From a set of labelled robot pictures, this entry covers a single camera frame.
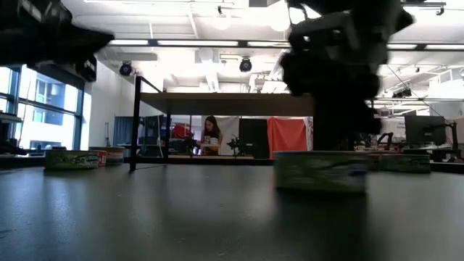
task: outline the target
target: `woman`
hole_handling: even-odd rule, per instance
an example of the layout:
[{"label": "woman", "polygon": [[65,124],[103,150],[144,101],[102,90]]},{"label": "woman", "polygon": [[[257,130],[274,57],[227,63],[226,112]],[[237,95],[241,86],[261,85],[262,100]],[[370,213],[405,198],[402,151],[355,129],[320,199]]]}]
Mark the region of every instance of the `woman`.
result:
[{"label": "woman", "polygon": [[223,134],[220,132],[218,122],[212,115],[204,120],[202,131],[202,154],[219,155],[220,144],[223,142]]}]

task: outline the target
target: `ceiling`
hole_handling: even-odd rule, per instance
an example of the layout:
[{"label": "ceiling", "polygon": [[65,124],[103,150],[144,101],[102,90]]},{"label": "ceiling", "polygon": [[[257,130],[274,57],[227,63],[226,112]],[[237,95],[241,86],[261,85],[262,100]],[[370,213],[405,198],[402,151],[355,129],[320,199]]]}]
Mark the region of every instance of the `ceiling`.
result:
[{"label": "ceiling", "polygon": [[[255,7],[256,0],[62,0],[77,24],[112,31],[117,39],[232,39],[285,40],[288,12],[283,0],[269,7]],[[441,16],[437,10],[408,9],[416,24],[392,37],[395,43],[463,43],[464,1],[447,0]],[[218,6],[223,15],[218,16]],[[124,60],[147,78],[164,78],[170,91],[207,91],[207,75],[214,71],[221,91],[237,92],[255,74],[268,74],[276,67],[279,49],[218,49],[214,67],[198,63],[192,48],[107,47],[98,58],[116,70]],[[252,71],[240,72],[242,57],[250,57]],[[414,87],[428,86],[444,66],[464,66],[463,52],[390,53],[388,66],[379,70],[384,88],[402,81]]]}]

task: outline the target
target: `long hair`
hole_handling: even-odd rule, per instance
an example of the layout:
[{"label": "long hair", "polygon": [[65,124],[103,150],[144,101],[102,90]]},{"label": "long hair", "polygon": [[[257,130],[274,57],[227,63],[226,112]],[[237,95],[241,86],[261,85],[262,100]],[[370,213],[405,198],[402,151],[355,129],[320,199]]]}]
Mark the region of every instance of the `long hair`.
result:
[{"label": "long hair", "polygon": [[[211,131],[206,129],[206,122],[207,121],[212,123],[212,130]],[[220,129],[219,129],[218,121],[216,120],[216,118],[214,116],[212,116],[212,115],[206,117],[206,119],[204,120],[203,134],[205,136],[211,136],[211,135],[219,136],[219,133],[220,133]]]}]

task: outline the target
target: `black table surface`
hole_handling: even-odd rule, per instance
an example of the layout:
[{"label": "black table surface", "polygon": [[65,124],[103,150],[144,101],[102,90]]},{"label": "black table surface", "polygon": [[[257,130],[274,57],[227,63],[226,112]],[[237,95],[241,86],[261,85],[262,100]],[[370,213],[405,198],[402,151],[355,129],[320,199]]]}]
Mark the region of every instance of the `black table surface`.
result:
[{"label": "black table surface", "polygon": [[463,260],[464,176],[368,185],[282,194],[258,166],[4,170],[0,260]]}]

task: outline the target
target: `computer monitor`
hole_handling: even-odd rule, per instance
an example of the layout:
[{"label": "computer monitor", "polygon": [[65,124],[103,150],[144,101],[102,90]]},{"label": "computer monitor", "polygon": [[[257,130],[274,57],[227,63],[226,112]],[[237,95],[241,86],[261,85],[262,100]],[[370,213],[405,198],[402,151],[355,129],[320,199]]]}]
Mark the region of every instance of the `computer monitor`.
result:
[{"label": "computer monitor", "polygon": [[445,121],[442,116],[405,116],[406,142],[425,144],[434,142],[442,145],[447,142]]}]

